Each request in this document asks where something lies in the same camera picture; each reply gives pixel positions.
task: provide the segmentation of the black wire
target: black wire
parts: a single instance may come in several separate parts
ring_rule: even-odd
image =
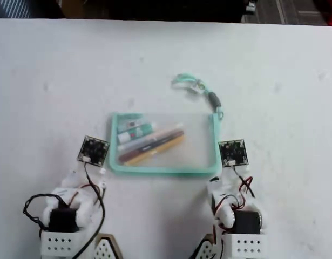
[[[238,174],[238,172],[235,170],[235,167],[234,167],[234,166],[231,166],[231,168],[232,168],[233,171],[236,173],[236,175],[240,178],[240,180],[241,180],[242,183],[246,186],[246,188],[250,191],[252,197],[255,198],[254,193],[253,193],[252,189],[250,188],[250,185],[248,185],[247,182],[241,177],[241,175]]]
[[[100,225],[98,226],[98,228],[96,229],[95,233],[92,235],[92,237],[85,243],[85,245],[80,249],[80,251],[78,251],[75,256],[72,258],[72,259],[77,259],[84,251],[85,249],[88,248],[88,246],[91,244],[91,242],[95,239],[95,237],[97,236],[97,234],[99,234],[99,231],[103,225],[103,222],[105,220],[105,216],[106,216],[106,210],[105,210],[105,206],[103,204],[103,200],[99,194],[99,192],[96,190],[96,187],[94,185],[94,183],[91,181],[89,175],[88,175],[88,172],[86,170],[86,164],[87,162],[84,163],[84,170],[85,170],[85,174],[86,174],[86,178],[88,179],[88,182],[91,186],[91,188],[94,190],[94,192],[96,193],[97,195],[97,198],[99,199],[100,201],[100,204],[102,206],[102,218],[101,218],[101,222],[100,222]]]
[[[28,218],[30,218],[31,221],[35,222],[36,224],[38,224],[40,226],[40,229],[41,230],[47,230],[48,228],[42,223],[42,221],[40,220],[39,217],[33,217],[30,215],[30,213],[28,212],[28,207],[31,203],[31,201],[35,198],[38,198],[38,197],[54,197],[56,198],[58,201],[59,201],[59,208],[61,207],[68,207],[69,205],[66,204],[66,202],[59,196],[59,195],[56,195],[56,194],[52,194],[52,193],[42,193],[42,194],[36,194],[36,195],[33,195],[32,197],[30,197],[26,202],[25,202],[25,205],[24,205],[24,209],[23,209],[23,214],[25,214]]]

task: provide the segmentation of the pencil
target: pencil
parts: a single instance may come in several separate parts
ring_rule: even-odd
[[[146,158],[150,158],[152,157],[153,155],[157,154],[157,153],[160,153],[162,151],[165,151],[167,149],[169,149],[170,147],[173,147],[175,146],[176,144],[179,144],[180,142],[182,142],[184,140],[184,135],[180,136],[180,137],[177,137],[167,143],[164,143],[163,145],[161,146],[158,146],[156,148],[153,148],[152,150],[149,150],[148,152],[145,152],[143,154],[140,154],[139,156],[136,156],[135,158],[127,161],[124,163],[125,166],[133,166],[137,163],[139,163],[140,161],[146,159]]]
[[[130,152],[124,154],[124,155],[121,155],[119,157],[119,161],[121,163],[127,162],[127,161],[135,158],[136,156],[139,156],[140,154],[148,152],[149,150],[151,150],[153,148],[159,147],[159,146],[163,145],[164,143],[167,143],[167,142],[169,142],[169,141],[171,141],[171,140],[173,140],[173,139],[175,139],[175,138],[177,138],[177,137],[179,137],[183,134],[184,134],[183,131],[178,131],[178,132],[175,132],[175,133],[173,133],[169,136],[166,136],[165,138],[159,139],[155,142],[152,142],[148,145],[145,145],[144,147],[137,148],[137,149],[135,149],[133,151],[130,151]]]

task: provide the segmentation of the dark floor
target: dark floor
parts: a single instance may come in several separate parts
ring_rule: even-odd
[[[109,19],[104,0],[85,0],[84,14],[88,19]],[[327,25],[330,15],[327,0],[258,0],[256,12],[244,15],[242,23]]]

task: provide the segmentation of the yellow pencil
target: yellow pencil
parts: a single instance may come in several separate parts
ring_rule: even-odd
[[[180,142],[182,142],[184,140],[184,135],[180,136],[180,137],[177,137],[167,143],[164,143],[163,145],[161,146],[158,146],[156,148],[153,148],[152,150],[149,150],[148,152],[145,152],[143,154],[140,154],[139,156],[136,156],[135,158],[133,159],[130,159],[129,161],[125,162],[124,165],[125,166],[133,166],[135,164],[137,164],[138,162],[146,159],[146,158],[149,158],[157,153],[160,153],[162,151],[165,151],[167,149],[169,149],[170,147],[173,147],[175,146],[176,144],[179,144]]]

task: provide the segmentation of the marker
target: marker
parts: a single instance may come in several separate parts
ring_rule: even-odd
[[[177,137],[177,138],[175,138],[175,139],[173,139],[173,140],[171,140],[167,143],[164,143],[161,146],[158,146],[158,147],[153,148],[153,149],[151,149],[151,150],[149,150],[149,151],[147,151],[143,154],[140,154],[140,155],[136,156],[135,158],[125,162],[124,165],[125,166],[133,166],[133,165],[139,163],[140,161],[142,161],[144,159],[150,158],[150,157],[152,157],[153,155],[155,155],[157,153],[165,151],[165,150],[181,143],[184,140],[184,138],[185,138],[184,135],[181,135],[180,137]]]
[[[132,128],[124,133],[118,135],[121,144],[129,142],[130,140],[141,138],[145,135],[152,133],[156,129],[156,123],[143,124],[137,128]]]
[[[179,130],[181,130],[184,127],[182,123],[176,124],[173,127],[163,129],[161,131],[156,131],[150,135],[144,136],[142,138],[132,140],[128,143],[122,144],[118,146],[118,151],[122,153],[127,153],[129,151],[135,150],[140,147],[144,147],[146,145],[149,145],[152,142],[158,141],[159,139],[165,138]]]
[[[183,131],[177,131],[177,132],[175,132],[175,133],[173,133],[173,134],[171,134],[169,136],[166,136],[165,138],[162,138],[160,140],[152,142],[151,144],[148,144],[148,145],[146,145],[144,147],[140,147],[140,148],[137,148],[135,150],[132,150],[132,151],[130,151],[130,152],[124,154],[124,155],[121,155],[119,157],[119,161],[122,162],[122,163],[124,163],[126,161],[129,161],[129,160],[135,158],[136,156],[138,156],[140,154],[143,154],[143,153],[145,153],[145,152],[147,152],[147,151],[149,151],[149,150],[151,150],[151,149],[153,149],[155,147],[161,146],[164,143],[166,143],[168,141],[171,141],[171,140],[173,140],[173,139],[175,139],[175,138],[177,138],[177,137],[179,137],[179,136],[181,136],[183,134],[184,134]]]

